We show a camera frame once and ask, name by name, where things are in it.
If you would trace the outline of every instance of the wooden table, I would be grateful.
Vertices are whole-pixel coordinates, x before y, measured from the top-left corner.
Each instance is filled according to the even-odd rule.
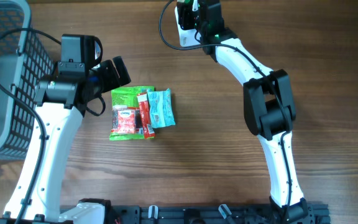
[[[131,86],[172,90],[176,126],[151,141],[109,141],[111,112],[87,114],[68,159],[61,204],[268,203],[270,180],[243,118],[242,87],[201,50],[179,52],[158,35],[165,2],[33,4],[33,25],[54,37],[98,36],[122,55]],[[224,1],[226,25],[265,65],[289,74],[297,118],[293,155],[305,197],[333,223],[358,223],[358,1]],[[163,22],[178,44],[173,6]],[[58,58],[60,49],[43,40]],[[111,107],[109,93],[103,95]],[[90,107],[100,110],[99,102]],[[0,215],[22,162],[0,162]]]

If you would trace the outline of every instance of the snack package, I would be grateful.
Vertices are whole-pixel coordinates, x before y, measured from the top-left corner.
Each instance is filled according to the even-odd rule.
[[[109,136],[110,141],[144,139],[137,94],[152,90],[154,90],[154,86],[120,87],[111,90],[112,129]],[[127,114],[122,112],[123,110],[132,111],[128,118],[125,118]]]
[[[150,118],[153,128],[175,125],[171,106],[171,90],[148,91],[150,102]]]
[[[150,108],[149,108],[149,101],[147,100],[147,93],[138,94],[137,101],[139,102],[139,109],[140,109],[140,116],[142,118],[144,138],[148,139],[154,137],[155,133],[151,125]]]

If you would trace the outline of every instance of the laundry basket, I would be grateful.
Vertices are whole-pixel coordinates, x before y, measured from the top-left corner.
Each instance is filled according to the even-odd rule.
[[[31,11],[24,0],[0,1],[0,35],[13,28],[31,27]],[[17,56],[19,49],[24,54]],[[0,82],[34,107],[34,86],[50,73],[52,61],[37,34],[18,32],[0,41]],[[0,159],[24,159],[34,117],[0,90]]]

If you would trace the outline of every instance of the green package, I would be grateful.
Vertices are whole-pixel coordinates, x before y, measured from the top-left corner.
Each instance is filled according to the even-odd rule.
[[[139,93],[146,93],[148,90],[154,91],[154,86],[134,86],[134,87],[120,87],[115,90],[111,90],[111,102],[112,102],[112,129],[110,132],[110,141],[117,140],[130,140],[130,139],[144,139],[142,120],[140,118],[139,103],[137,101],[137,95]],[[119,134],[114,130],[117,126],[117,110],[119,109],[133,109],[136,111],[135,134]]]

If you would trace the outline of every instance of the blue package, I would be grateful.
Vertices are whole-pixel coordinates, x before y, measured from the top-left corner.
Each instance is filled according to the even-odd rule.
[[[171,90],[148,91],[150,103],[150,118],[153,128],[163,128],[175,125],[171,106]]]

